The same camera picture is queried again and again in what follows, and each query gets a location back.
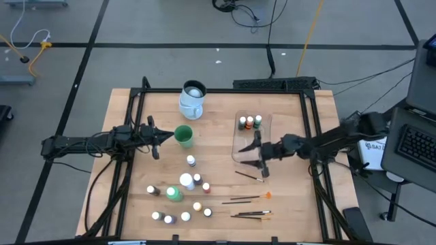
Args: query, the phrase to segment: paint bottle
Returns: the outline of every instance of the paint bottle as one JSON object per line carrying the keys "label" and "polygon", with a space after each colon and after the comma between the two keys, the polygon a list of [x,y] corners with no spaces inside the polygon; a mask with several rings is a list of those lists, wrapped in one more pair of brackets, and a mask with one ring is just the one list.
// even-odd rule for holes
{"label": "paint bottle", "polygon": [[156,188],[155,186],[148,186],[148,187],[147,187],[147,192],[148,192],[149,194],[152,194],[152,195],[155,195],[155,196],[158,196],[158,195],[161,194],[161,190],[159,190],[159,189]]}
{"label": "paint bottle", "polygon": [[211,192],[211,186],[210,186],[209,183],[204,183],[204,184],[203,184],[203,191],[204,191],[204,193],[206,193],[206,194]]}
{"label": "paint bottle", "polygon": [[196,187],[196,186],[193,184],[193,178],[192,178],[191,174],[188,174],[188,173],[184,173],[184,174],[182,174],[182,175],[180,176],[180,183],[181,183],[184,187],[186,187],[186,189],[187,189],[188,191],[192,191],[192,190],[194,189],[194,187]]}
{"label": "paint bottle", "polygon": [[167,224],[174,224],[177,221],[177,217],[175,217],[173,215],[167,215],[167,216],[165,216],[163,221],[165,221],[165,223],[167,223]]}
{"label": "paint bottle", "polygon": [[202,204],[199,203],[199,202],[195,202],[195,203],[193,203],[192,207],[193,207],[193,209],[194,209],[195,211],[197,211],[197,212],[201,211],[202,208],[203,208]]}
{"label": "paint bottle", "polygon": [[204,214],[206,217],[210,217],[210,216],[212,216],[212,210],[211,210],[210,208],[207,208],[207,209],[205,209],[205,210],[203,211],[203,214]]}
{"label": "paint bottle", "polygon": [[188,162],[189,166],[191,167],[196,165],[196,159],[191,155],[186,157],[186,162]]}
{"label": "paint bottle", "polygon": [[161,221],[165,218],[165,214],[163,212],[153,212],[151,214],[151,218],[153,218],[155,221]]}
{"label": "paint bottle", "polygon": [[203,184],[203,179],[202,179],[202,177],[201,177],[200,174],[194,174],[194,175],[193,175],[193,183],[194,183],[195,185],[201,185],[201,184]]}
{"label": "paint bottle", "polygon": [[191,214],[188,212],[183,212],[180,217],[182,218],[182,221],[189,221],[191,219]]}
{"label": "paint bottle", "polygon": [[241,116],[239,118],[239,123],[238,123],[238,129],[239,130],[243,130],[245,128],[245,122],[247,121],[247,119],[245,118],[245,116]]}
{"label": "paint bottle", "polygon": [[253,127],[253,117],[249,116],[247,117],[247,122],[245,123],[246,129],[251,129]]}
{"label": "paint bottle", "polygon": [[170,187],[168,187],[168,189],[166,189],[166,196],[171,201],[182,201],[183,200],[183,194],[175,186],[170,186]]}
{"label": "paint bottle", "polygon": [[262,123],[262,116],[257,115],[257,116],[254,118],[254,125],[253,125],[253,128],[255,128],[255,129],[259,129],[261,123]]}

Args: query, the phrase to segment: yellow cable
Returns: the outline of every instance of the yellow cable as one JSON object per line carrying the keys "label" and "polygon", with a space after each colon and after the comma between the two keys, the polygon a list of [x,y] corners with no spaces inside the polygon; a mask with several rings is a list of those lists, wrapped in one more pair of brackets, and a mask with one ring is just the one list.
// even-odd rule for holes
{"label": "yellow cable", "polygon": [[52,46],[52,44],[49,43],[49,42],[41,42],[41,50],[40,50],[40,52],[39,52],[38,55],[37,55],[37,56],[32,60],[32,62],[31,62],[30,65],[29,65],[29,72],[30,72],[30,74],[32,74],[32,76],[37,77],[37,74],[33,73],[33,71],[32,71],[32,66],[33,66],[33,64],[36,62],[36,60],[38,60],[38,58],[41,56],[41,54],[43,53],[43,51],[44,51],[45,49],[51,47],[51,46]]}
{"label": "yellow cable", "polygon": [[14,48],[4,36],[0,35],[0,38],[16,53],[19,55],[20,58],[24,58],[24,55],[22,55],[16,48]]}
{"label": "yellow cable", "polygon": [[320,4],[318,5],[318,9],[316,10],[316,15],[315,15],[315,18],[313,19],[311,29],[309,30],[309,34],[307,35],[307,39],[306,39],[306,43],[305,43],[305,48],[303,48],[302,54],[301,54],[301,57],[300,57],[300,62],[298,62],[297,74],[295,75],[296,77],[298,77],[298,74],[300,73],[300,67],[301,67],[302,60],[305,58],[307,44],[309,44],[309,40],[311,39],[312,32],[313,32],[313,30],[315,28],[318,16],[320,15],[323,3],[324,3],[324,0],[320,0]]}

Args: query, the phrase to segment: white bottle cap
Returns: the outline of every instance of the white bottle cap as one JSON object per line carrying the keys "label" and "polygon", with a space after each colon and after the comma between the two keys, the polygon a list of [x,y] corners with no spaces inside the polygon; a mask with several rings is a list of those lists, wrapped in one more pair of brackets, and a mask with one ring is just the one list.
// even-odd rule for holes
{"label": "white bottle cap", "polygon": [[184,173],[180,176],[180,183],[183,186],[190,186],[193,182],[191,174]]}
{"label": "white bottle cap", "polygon": [[194,174],[194,175],[193,175],[193,179],[194,179],[195,181],[199,181],[201,178],[202,178],[202,177],[201,177],[199,174]]}
{"label": "white bottle cap", "polygon": [[189,155],[189,156],[186,157],[186,161],[187,161],[189,164],[193,164],[193,163],[196,162],[196,159],[195,159],[193,156]]}
{"label": "white bottle cap", "polygon": [[172,217],[169,216],[169,215],[167,215],[167,216],[165,216],[165,218],[164,218],[163,220],[165,221],[165,223],[167,223],[167,224],[171,224],[171,222],[172,222]]}
{"label": "white bottle cap", "polygon": [[194,203],[192,206],[195,211],[200,211],[202,209],[202,204],[199,202]]}
{"label": "white bottle cap", "polygon": [[209,183],[204,183],[203,184],[203,190],[209,190],[211,186],[209,185]]}
{"label": "white bottle cap", "polygon": [[154,193],[155,192],[155,187],[154,186],[147,187],[147,192],[148,193]]}
{"label": "white bottle cap", "polygon": [[212,215],[212,210],[210,208],[207,208],[204,210],[203,213],[205,216],[209,217],[210,215]]}
{"label": "white bottle cap", "polygon": [[182,221],[188,221],[191,219],[191,215],[188,212],[183,212],[181,215]]}
{"label": "white bottle cap", "polygon": [[168,195],[174,195],[176,193],[176,190],[174,190],[174,188],[172,187],[168,187],[168,189],[166,189],[166,193]]}
{"label": "white bottle cap", "polygon": [[155,221],[157,221],[161,218],[161,214],[159,212],[153,212],[151,214],[151,218],[153,218]]}

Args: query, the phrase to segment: concrete floor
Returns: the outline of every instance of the concrete floor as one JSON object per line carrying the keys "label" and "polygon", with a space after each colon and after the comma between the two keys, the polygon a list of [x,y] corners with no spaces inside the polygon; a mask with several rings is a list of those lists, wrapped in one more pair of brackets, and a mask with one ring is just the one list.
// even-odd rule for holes
{"label": "concrete floor", "polygon": [[[69,1],[69,7],[29,8],[15,34],[27,42],[41,28],[50,29],[51,42],[87,43],[103,0]],[[261,24],[269,22],[273,1],[242,0],[252,6]],[[284,0],[278,0],[281,10]],[[303,44],[318,0],[289,0],[282,17],[273,25],[271,43]],[[436,33],[432,0],[401,0],[420,39]],[[20,8],[0,4],[0,34],[8,37]],[[244,13],[235,18],[250,23]],[[268,29],[251,34],[236,26],[229,14],[213,9],[210,1],[110,0],[97,43],[139,44],[264,44]],[[413,45],[394,0],[329,0],[321,11],[312,44]],[[13,52],[0,48],[0,74],[26,74]],[[39,48],[23,53],[34,57]],[[41,75],[34,86],[0,86],[0,104],[14,108],[15,119],[0,143],[0,244],[14,242],[44,164],[40,142],[55,133],[84,48],[51,48],[35,66]],[[277,78],[294,77],[301,49],[274,49]],[[301,76],[325,82],[361,78],[394,67],[414,57],[413,50],[308,50]],[[335,97],[340,117],[363,110],[383,95],[412,64],[386,73]],[[147,76],[153,87],[181,87],[196,79],[209,88],[231,88],[233,80],[269,75],[264,49],[258,48],[94,48],[65,135],[90,135],[102,127],[112,88],[139,86]],[[383,112],[404,98],[405,80],[370,110]],[[349,85],[325,86],[335,92]],[[65,162],[90,170],[92,158],[66,157]],[[50,173],[27,241],[72,238],[76,231],[89,175],[55,165]],[[365,183],[356,181],[359,204],[376,242],[432,244],[433,228],[399,211],[395,223],[378,219],[388,203]],[[436,195],[409,184],[400,203],[416,214],[436,221]]]}

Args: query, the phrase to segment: wooden tabletop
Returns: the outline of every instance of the wooden tabletop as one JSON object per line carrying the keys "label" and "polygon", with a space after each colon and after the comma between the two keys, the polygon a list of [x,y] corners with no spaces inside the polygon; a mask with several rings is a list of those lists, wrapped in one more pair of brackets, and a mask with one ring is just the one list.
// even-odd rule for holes
{"label": "wooden tabletop", "polygon": [[[103,131],[123,124],[128,94],[129,89],[112,91]],[[315,94],[322,131],[337,127],[339,120],[332,92],[316,91]],[[321,242],[315,190],[307,172],[308,161],[297,156],[282,161],[269,161],[267,164],[270,177],[265,179],[265,183],[234,173],[236,170],[261,176],[256,168],[241,165],[232,159],[237,111],[251,110],[272,114],[270,130],[271,141],[274,143],[286,133],[305,136],[299,96],[209,93],[205,97],[204,113],[199,120],[187,120],[183,117],[178,110],[178,96],[176,93],[147,93],[142,121],[145,122],[146,117],[152,115],[156,126],[167,131],[173,131],[179,125],[189,125],[194,133],[194,147],[181,148],[171,137],[159,147],[160,160],[154,160],[151,154],[136,153],[122,239],[171,240],[173,234],[179,234],[180,240],[270,241],[272,236],[277,236],[280,242]],[[307,106],[311,131],[315,135],[309,100]],[[188,166],[186,162],[189,154],[197,160],[195,167]],[[347,164],[344,154],[340,154],[337,160]],[[108,156],[95,160],[90,183],[107,162]],[[93,189],[90,224],[97,219],[108,202],[114,165],[102,174]],[[179,177],[183,173],[201,174],[204,181],[210,183],[211,193],[204,194],[200,187],[193,191],[186,190],[179,183]],[[349,171],[343,166],[330,164],[330,174],[338,209],[358,206]],[[165,195],[149,195],[146,191],[148,185],[158,187],[163,194],[168,186],[179,186],[185,198],[180,203],[174,203]],[[268,191],[272,194],[271,199],[258,199],[258,202],[248,204],[221,204],[222,201],[229,201],[231,197],[263,195]],[[195,201],[212,209],[213,216],[207,218],[202,212],[196,212],[192,208]],[[84,207],[85,203],[77,234],[84,233]],[[114,233],[118,210],[115,208],[113,212],[111,234]],[[238,212],[255,210],[272,210],[274,214],[269,216],[270,220],[263,221],[230,218],[230,215]],[[175,215],[178,221],[173,225],[155,221],[151,218],[154,211]],[[191,220],[183,222],[180,219],[182,212],[189,212]],[[326,213],[326,218],[331,221],[329,212]],[[330,222],[328,226],[332,238],[334,234]]]}

